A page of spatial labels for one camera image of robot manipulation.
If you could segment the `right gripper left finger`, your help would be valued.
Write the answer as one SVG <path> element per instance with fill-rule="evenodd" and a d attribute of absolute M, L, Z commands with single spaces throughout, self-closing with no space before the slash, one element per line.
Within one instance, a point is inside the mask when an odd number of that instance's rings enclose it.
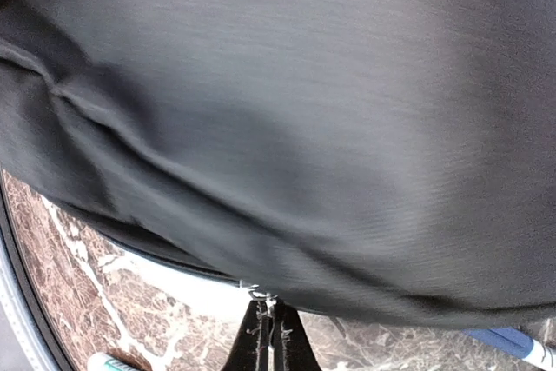
<path fill-rule="evenodd" d="M 268 371 L 272 315 L 265 301 L 251 301 L 222 371 Z"/>

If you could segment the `black student backpack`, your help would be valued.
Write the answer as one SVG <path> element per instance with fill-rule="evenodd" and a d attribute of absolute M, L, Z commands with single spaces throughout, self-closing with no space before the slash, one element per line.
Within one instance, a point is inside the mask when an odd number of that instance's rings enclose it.
<path fill-rule="evenodd" d="M 1 0 L 1 164 L 298 308 L 555 313 L 555 0 Z"/>

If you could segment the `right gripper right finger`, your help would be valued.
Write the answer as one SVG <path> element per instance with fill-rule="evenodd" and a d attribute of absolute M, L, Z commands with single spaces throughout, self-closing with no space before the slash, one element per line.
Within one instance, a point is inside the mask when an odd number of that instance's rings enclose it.
<path fill-rule="evenodd" d="M 274 306 L 274 370 L 321 371 L 296 309 L 278 301 Z"/>

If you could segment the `green white glue stick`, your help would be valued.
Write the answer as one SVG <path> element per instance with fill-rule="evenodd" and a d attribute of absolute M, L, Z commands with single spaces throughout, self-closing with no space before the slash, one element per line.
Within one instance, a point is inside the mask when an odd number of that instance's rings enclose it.
<path fill-rule="evenodd" d="M 124 371 L 126 364 L 105 353 L 94 353 L 87 362 L 88 371 Z"/>

